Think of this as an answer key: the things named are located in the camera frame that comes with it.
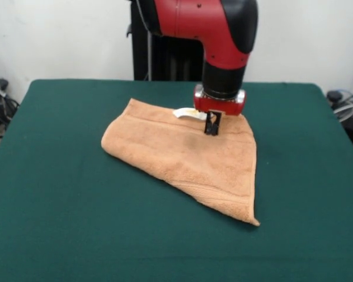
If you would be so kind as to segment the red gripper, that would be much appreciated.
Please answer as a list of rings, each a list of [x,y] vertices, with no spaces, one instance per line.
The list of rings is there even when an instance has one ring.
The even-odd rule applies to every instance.
[[[229,116],[239,116],[244,108],[247,94],[240,89],[233,99],[222,100],[208,96],[202,84],[195,85],[194,107],[200,112],[206,112],[204,133],[217,136],[221,122],[222,113]]]

